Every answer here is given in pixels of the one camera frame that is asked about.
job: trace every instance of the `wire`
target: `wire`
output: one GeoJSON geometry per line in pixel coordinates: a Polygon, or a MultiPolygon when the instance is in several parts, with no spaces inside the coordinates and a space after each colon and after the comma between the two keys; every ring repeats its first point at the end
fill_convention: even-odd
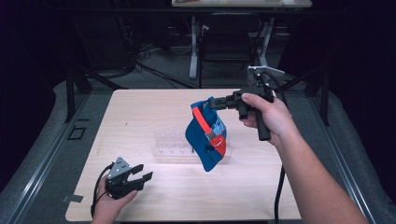
{"type": "Polygon", "coordinates": [[[113,168],[113,165],[114,165],[114,162],[111,162],[111,164],[108,165],[108,166],[105,168],[105,170],[102,171],[101,174],[99,174],[99,177],[98,177],[98,179],[96,180],[95,189],[93,190],[93,198],[92,198],[92,205],[91,205],[91,216],[92,216],[92,217],[93,217],[93,214],[94,214],[94,212],[95,212],[96,203],[99,201],[100,198],[102,198],[103,195],[105,195],[105,193],[107,193],[107,191],[105,191],[105,193],[103,193],[103,194],[96,200],[96,192],[97,192],[97,190],[98,190],[99,183],[100,183],[100,181],[101,181],[101,179],[102,179],[102,176],[105,174],[105,172],[106,172],[107,170],[111,170],[111,168],[113,168]]]}
{"type": "Polygon", "coordinates": [[[161,77],[163,78],[166,82],[168,82],[169,84],[171,84],[174,88],[176,88],[176,86],[172,83],[172,82],[176,82],[179,85],[182,85],[184,87],[187,87],[189,89],[196,89],[197,87],[192,86],[191,83],[184,81],[183,79],[180,79],[178,77],[174,77],[172,75],[166,74],[164,72],[158,71],[154,68],[148,67],[140,62],[136,62],[137,65],[139,65],[140,67],[142,67],[142,69],[150,72],[152,75],[157,76],[157,77],[161,77]]]}
{"type": "MultiPolygon", "coordinates": [[[[280,97],[282,98],[282,101],[285,104],[285,106],[287,108],[289,108],[288,102],[286,101],[285,93],[282,91],[280,83],[277,81],[277,79],[272,74],[270,74],[268,72],[265,72],[264,74],[269,76],[275,82],[276,90],[279,91],[280,97]]],[[[285,182],[285,175],[286,175],[285,168],[282,165],[282,167],[280,168],[279,182],[277,184],[277,190],[276,190],[276,196],[275,196],[275,202],[274,202],[275,224],[279,223],[279,200],[280,200],[280,194],[282,193],[282,189],[283,189],[283,183],[285,182]]]]}

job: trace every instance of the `blue cap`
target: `blue cap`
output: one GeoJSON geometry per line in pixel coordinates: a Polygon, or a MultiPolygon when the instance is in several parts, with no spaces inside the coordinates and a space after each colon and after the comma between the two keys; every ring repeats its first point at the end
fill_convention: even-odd
{"type": "Polygon", "coordinates": [[[210,99],[213,97],[191,105],[192,121],[186,130],[186,139],[198,154],[207,172],[223,159],[227,137],[226,127],[218,116],[217,109],[209,108],[210,99]]]}

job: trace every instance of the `wooden table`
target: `wooden table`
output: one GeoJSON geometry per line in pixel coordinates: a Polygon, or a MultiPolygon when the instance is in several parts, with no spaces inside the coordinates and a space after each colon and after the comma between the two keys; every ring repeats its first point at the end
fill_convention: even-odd
{"type": "MultiPolygon", "coordinates": [[[[274,200],[281,161],[276,149],[258,140],[257,130],[245,127],[236,110],[220,110],[227,126],[226,157],[205,172],[198,157],[156,156],[159,133],[184,132],[192,119],[190,104],[209,96],[223,97],[234,90],[124,90],[115,91],[92,145],[75,195],[69,221],[91,220],[95,181],[118,156],[130,165],[144,164],[140,178],[153,171],[152,179],[127,204],[119,221],[207,221],[274,218],[274,200]]],[[[300,219],[288,179],[282,191],[281,219],[300,219]]]]}
{"type": "Polygon", "coordinates": [[[198,0],[178,2],[172,0],[174,7],[311,7],[310,0],[198,0]]]}

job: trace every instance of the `dark background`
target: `dark background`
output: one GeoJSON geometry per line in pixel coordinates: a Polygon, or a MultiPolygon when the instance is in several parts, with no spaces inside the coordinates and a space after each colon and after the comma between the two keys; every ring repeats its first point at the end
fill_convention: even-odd
{"type": "MultiPolygon", "coordinates": [[[[78,2],[48,1],[46,4],[64,6],[78,2]]],[[[94,2],[111,6],[105,0],[94,2]]],[[[144,2],[136,3],[146,7],[144,2]]],[[[156,7],[169,7],[170,3],[153,2],[159,4],[156,7]]],[[[341,40],[341,50],[336,51],[337,57],[328,64],[331,91],[342,101],[384,190],[396,202],[396,27],[393,24],[396,7],[390,1],[358,2],[313,1],[312,9],[336,9],[348,12],[350,16],[343,22],[294,21],[279,68],[301,76],[322,65],[327,47],[334,40],[341,40]]],[[[2,1],[1,4],[0,168],[3,176],[0,189],[3,189],[49,118],[55,103],[52,88],[66,79],[72,64],[79,62],[94,69],[124,69],[134,65],[116,19],[101,22],[101,17],[94,21],[81,17],[73,20],[54,15],[48,17],[35,1],[2,1]],[[96,29],[98,26],[106,29],[108,39],[98,39],[95,35],[100,30],[96,29]],[[89,39],[79,39],[78,32],[87,32],[84,36],[89,39]],[[107,42],[106,46],[101,44],[103,41],[107,42]],[[95,57],[87,43],[109,57],[103,60],[95,57]]],[[[144,27],[149,33],[166,29],[168,22],[152,17],[146,21],[149,25],[144,27]]],[[[167,49],[165,40],[163,36],[153,39],[167,49]]]]}

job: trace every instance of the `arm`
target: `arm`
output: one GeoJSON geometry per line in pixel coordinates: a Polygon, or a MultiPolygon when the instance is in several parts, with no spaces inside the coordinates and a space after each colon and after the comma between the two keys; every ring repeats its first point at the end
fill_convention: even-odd
{"type": "Polygon", "coordinates": [[[137,191],[134,190],[127,194],[125,197],[115,200],[108,196],[106,193],[106,179],[107,175],[102,177],[99,183],[96,198],[98,199],[99,197],[101,197],[101,195],[103,196],[96,203],[91,224],[113,223],[116,220],[117,216],[120,214],[123,206],[130,202],[137,194],[137,191]]]}
{"type": "MultiPolygon", "coordinates": [[[[275,98],[269,103],[246,93],[242,99],[262,112],[271,131],[270,143],[283,162],[304,223],[368,223],[301,137],[283,102],[275,98]]],[[[254,115],[242,121],[248,127],[256,127],[254,115]]]]}

